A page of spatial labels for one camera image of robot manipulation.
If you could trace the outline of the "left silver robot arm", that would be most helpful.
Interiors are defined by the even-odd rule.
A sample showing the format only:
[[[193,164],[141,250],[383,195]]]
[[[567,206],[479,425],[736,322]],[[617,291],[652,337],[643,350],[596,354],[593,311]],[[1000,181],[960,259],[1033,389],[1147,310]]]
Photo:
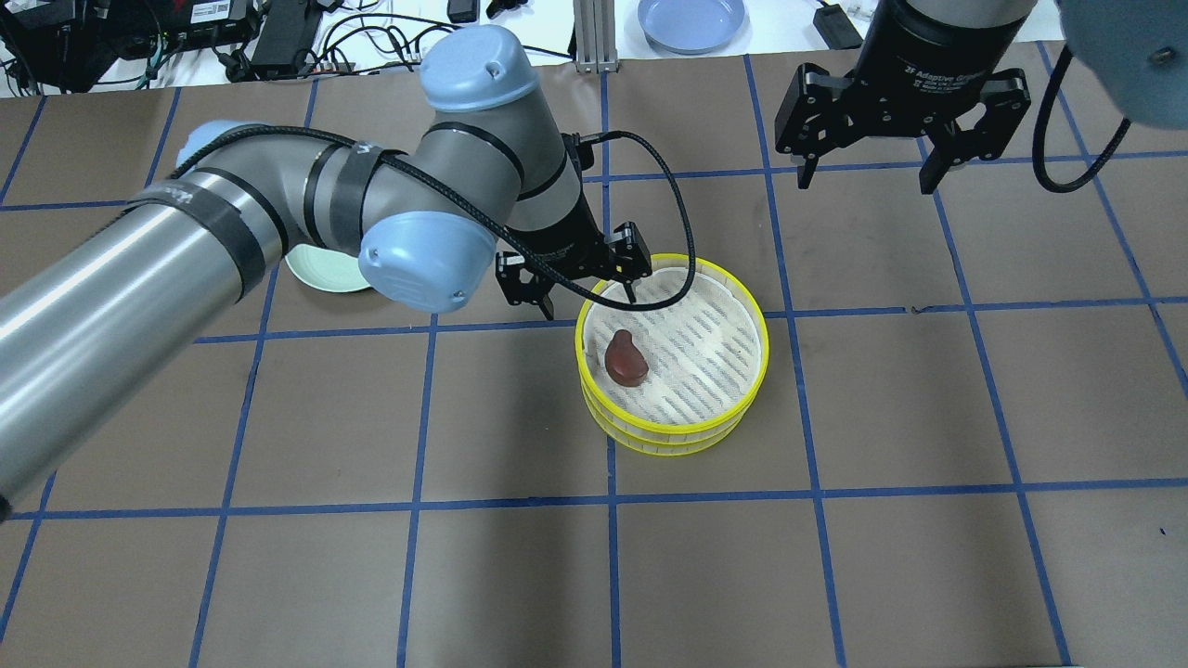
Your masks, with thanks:
[[[446,34],[421,61],[432,125],[411,153],[263,122],[206,122],[173,174],[4,297],[4,519],[200,330],[293,248],[356,258],[415,310],[462,309],[497,271],[550,311],[587,277],[651,272],[633,223],[583,194],[595,136],[568,136],[514,33]]]

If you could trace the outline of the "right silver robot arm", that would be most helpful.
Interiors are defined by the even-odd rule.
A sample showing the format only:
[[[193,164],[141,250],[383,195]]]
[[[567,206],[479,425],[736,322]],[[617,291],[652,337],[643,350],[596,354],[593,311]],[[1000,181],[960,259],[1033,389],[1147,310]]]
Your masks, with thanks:
[[[865,138],[928,138],[922,194],[968,160],[997,160],[1032,95],[1022,69],[999,63],[1034,11],[1032,1],[881,1],[857,67],[834,76],[797,68],[775,119],[773,144],[794,158],[805,189],[820,158]],[[1132,125],[1184,128],[1183,1],[1060,1],[1062,48],[1042,97],[1031,163],[1049,193],[1074,193],[1100,174]],[[1045,136],[1070,64],[1094,73],[1121,113],[1106,147],[1081,176],[1053,179]]]

